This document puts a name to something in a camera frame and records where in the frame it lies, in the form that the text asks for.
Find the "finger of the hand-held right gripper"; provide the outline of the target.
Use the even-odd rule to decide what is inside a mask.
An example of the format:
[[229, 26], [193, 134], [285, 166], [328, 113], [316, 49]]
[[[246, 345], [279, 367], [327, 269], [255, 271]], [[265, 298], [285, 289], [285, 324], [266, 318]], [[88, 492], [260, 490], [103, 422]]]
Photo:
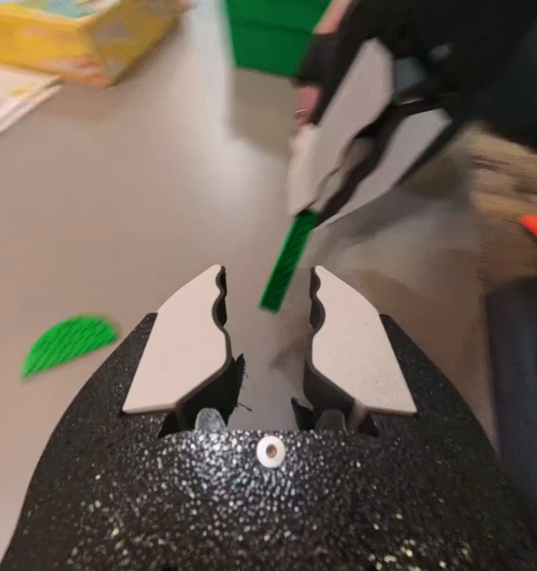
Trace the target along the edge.
[[359, 49], [318, 124], [293, 135], [288, 164], [288, 215], [322, 211], [333, 184], [353, 161], [354, 139], [387, 107], [394, 90], [393, 57], [378, 40]]
[[334, 183], [316, 208], [315, 227], [329, 225], [384, 196], [440, 150], [452, 134], [442, 107], [392, 107], [348, 146]]

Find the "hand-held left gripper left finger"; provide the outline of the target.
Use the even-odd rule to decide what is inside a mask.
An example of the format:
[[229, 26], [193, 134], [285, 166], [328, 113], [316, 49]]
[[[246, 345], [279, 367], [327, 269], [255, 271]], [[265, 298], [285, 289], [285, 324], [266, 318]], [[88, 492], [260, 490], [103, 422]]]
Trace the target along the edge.
[[175, 291], [156, 319], [122, 405], [126, 415], [174, 412], [194, 426], [204, 408], [225, 422], [236, 408], [244, 357], [234, 357], [227, 322], [226, 268], [212, 265]]

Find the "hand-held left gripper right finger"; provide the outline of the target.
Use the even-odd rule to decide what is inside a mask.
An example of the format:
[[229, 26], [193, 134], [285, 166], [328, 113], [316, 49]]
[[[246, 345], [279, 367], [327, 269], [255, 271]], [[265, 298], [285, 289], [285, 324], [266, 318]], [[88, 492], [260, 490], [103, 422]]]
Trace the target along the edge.
[[309, 407], [292, 399], [301, 431], [316, 428], [337, 410], [351, 431], [373, 415], [414, 418], [408, 388], [380, 314], [363, 294], [328, 269], [310, 270], [309, 338], [302, 391]]

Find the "green half-round lego plate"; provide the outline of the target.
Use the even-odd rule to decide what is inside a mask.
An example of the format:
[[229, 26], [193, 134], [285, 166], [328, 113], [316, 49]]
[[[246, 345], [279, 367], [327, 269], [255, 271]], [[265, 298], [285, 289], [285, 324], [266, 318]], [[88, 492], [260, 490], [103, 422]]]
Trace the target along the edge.
[[26, 380], [115, 343], [118, 327], [94, 313], [72, 316], [46, 330], [30, 347], [20, 372]]

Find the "long green lego plate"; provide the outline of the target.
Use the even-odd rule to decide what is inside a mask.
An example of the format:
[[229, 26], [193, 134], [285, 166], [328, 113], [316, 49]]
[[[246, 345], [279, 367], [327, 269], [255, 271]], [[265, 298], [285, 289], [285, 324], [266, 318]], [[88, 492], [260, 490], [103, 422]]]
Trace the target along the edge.
[[320, 213], [301, 211], [287, 231], [270, 277], [260, 297], [258, 308], [278, 313], [296, 275], [311, 234], [321, 219]]

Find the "person's right hand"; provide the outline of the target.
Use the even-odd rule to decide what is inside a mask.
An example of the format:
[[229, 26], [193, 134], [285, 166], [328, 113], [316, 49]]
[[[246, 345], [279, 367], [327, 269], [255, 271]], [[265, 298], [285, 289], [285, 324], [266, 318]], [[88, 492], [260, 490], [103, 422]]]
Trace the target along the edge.
[[[345, 13], [352, 1], [331, 1], [319, 22], [313, 29], [313, 36], [327, 35], [337, 32]], [[310, 118], [314, 107], [321, 96], [321, 88], [308, 84], [299, 88], [298, 104], [294, 114], [295, 129], [298, 130]]]

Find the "green box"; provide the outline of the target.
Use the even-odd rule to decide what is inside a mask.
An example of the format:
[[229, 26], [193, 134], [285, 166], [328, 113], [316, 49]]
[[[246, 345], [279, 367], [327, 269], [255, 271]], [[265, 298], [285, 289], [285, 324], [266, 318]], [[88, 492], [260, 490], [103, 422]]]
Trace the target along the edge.
[[330, 1], [224, 1], [237, 68], [296, 74]]

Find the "person's dark clothing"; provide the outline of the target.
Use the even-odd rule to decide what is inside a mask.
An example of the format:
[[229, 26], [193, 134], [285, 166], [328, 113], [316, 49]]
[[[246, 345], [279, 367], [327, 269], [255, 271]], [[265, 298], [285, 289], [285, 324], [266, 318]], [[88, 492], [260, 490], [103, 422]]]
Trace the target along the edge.
[[484, 306], [501, 456], [537, 495], [537, 277], [500, 286]]

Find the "white paper booklet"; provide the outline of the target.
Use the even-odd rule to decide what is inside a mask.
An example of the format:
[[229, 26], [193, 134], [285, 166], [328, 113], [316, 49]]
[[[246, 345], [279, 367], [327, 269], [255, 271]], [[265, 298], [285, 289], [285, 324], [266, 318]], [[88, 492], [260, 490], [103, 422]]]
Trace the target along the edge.
[[62, 88], [57, 75], [0, 64], [0, 135]]

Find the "yellow cardboard box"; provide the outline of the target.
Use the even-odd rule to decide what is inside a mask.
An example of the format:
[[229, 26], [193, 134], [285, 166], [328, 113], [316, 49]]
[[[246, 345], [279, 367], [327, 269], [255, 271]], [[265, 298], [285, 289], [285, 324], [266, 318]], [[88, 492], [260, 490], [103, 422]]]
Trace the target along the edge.
[[0, 63], [108, 87], [180, 13], [179, 1], [0, 1]]

